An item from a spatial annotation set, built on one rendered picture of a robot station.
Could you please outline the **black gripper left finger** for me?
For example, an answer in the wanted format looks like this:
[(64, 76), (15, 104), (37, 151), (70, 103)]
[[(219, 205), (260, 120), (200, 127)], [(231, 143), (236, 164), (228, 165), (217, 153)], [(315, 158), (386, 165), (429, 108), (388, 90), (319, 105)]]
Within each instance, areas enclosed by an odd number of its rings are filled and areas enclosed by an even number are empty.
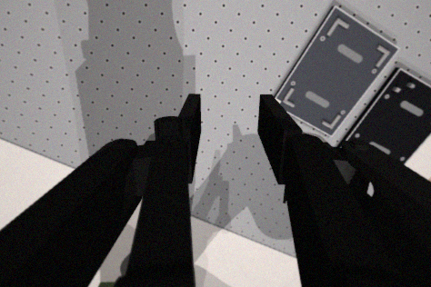
[(195, 287), (188, 184), (201, 94), (154, 125), (144, 145), (105, 144), (0, 230), (0, 287), (88, 287), (141, 200), (114, 287)]

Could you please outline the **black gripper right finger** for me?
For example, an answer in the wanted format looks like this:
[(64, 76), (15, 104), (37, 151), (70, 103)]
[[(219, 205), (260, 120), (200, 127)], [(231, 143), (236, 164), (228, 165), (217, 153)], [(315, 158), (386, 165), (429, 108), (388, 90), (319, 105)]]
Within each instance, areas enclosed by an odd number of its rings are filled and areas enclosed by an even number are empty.
[(285, 184), (301, 287), (431, 287), (429, 180), (370, 143), (303, 132), (271, 94), (257, 132)]

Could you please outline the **grey perforated base plate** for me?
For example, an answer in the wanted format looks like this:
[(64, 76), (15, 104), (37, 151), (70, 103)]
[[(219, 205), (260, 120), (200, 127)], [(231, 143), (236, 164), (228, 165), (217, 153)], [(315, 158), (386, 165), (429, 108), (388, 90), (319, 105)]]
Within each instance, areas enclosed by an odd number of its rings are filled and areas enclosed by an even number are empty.
[(260, 94), (334, 5), (400, 48), (332, 137), (289, 114), (337, 147), (396, 67), (431, 86), (431, 0), (0, 0), (0, 139), (75, 169), (201, 94), (190, 216), (296, 258)]

